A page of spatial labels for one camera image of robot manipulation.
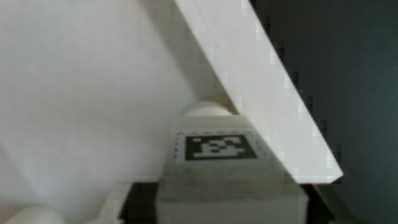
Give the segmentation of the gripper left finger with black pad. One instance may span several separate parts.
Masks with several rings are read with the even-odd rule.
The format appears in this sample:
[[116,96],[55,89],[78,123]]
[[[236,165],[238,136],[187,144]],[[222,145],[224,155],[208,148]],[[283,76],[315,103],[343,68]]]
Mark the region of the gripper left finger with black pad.
[[87,224],[156,224],[156,191],[156,182],[117,184],[98,216]]

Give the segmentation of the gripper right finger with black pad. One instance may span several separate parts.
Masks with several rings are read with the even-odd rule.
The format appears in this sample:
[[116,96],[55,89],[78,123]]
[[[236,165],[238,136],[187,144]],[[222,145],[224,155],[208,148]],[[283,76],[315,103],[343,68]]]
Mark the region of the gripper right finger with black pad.
[[306,224],[363,224],[329,185],[302,185],[309,197]]

